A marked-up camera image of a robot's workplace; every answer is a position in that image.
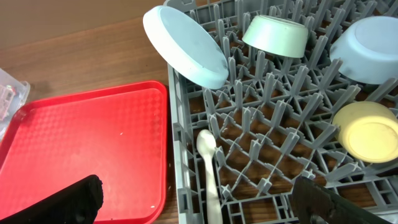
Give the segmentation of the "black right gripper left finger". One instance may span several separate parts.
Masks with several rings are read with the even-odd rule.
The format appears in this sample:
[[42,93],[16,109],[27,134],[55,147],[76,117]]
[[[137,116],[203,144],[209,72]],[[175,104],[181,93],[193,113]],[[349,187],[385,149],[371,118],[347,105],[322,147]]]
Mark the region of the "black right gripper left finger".
[[2,224],[93,224],[103,205],[102,181],[84,179],[1,220]]

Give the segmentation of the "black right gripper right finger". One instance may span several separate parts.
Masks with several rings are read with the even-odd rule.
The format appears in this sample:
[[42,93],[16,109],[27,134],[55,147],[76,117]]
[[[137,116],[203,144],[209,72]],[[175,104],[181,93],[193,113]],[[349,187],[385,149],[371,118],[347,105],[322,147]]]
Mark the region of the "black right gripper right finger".
[[397,177],[327,186],[298,177],[292,198],[300,223],[397,222]]

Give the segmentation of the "yellow cup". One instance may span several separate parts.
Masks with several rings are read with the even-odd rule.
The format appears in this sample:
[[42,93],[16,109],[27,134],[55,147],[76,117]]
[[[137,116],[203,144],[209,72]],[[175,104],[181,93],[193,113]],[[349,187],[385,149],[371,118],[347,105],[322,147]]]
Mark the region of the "yellow cup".
[[397,158],[397,118],[379,103],[359,101],[348,104],[334,116],[339,143],[355,158],[369,163]]

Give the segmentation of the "white plastic spoon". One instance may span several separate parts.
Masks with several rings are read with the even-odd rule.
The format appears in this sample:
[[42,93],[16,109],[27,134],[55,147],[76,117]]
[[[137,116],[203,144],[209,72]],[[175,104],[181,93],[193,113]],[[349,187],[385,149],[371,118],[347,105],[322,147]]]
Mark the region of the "white plastic spoon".
[[205,164],[208,224],[222,224],[223,217],[212,163],[216,151],[216,140],[211,131],[203,129],[199,132],[197,136],[197,150]]

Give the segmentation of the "light blue bowl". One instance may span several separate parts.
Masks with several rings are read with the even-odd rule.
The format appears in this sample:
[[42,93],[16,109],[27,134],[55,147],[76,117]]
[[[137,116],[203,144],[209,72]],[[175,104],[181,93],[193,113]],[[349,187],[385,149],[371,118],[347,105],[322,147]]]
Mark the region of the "light blue bowl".
[[397,18],[372,16],[349,26],[330,48],[339,72],[351,80],[380,85],[397,78]]

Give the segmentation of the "green bowl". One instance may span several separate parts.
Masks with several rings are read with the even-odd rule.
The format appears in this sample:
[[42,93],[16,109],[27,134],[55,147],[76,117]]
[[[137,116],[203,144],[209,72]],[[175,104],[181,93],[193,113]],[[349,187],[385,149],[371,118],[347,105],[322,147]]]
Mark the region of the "green bowl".
[[243,42],[259,50],[290,58],[302,58],[308,29],[278,17],[256,16],[243,35]]

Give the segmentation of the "light blue plate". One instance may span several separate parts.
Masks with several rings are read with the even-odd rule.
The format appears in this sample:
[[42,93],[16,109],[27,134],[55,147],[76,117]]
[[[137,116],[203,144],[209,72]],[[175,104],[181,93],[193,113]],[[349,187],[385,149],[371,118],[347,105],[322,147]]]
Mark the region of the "light blue plate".
[[179,74],[209,89],[224,85],[229,75],[226,57],[191,17],[169,6],[156,6],[144,14],[143,25],[156,51]]

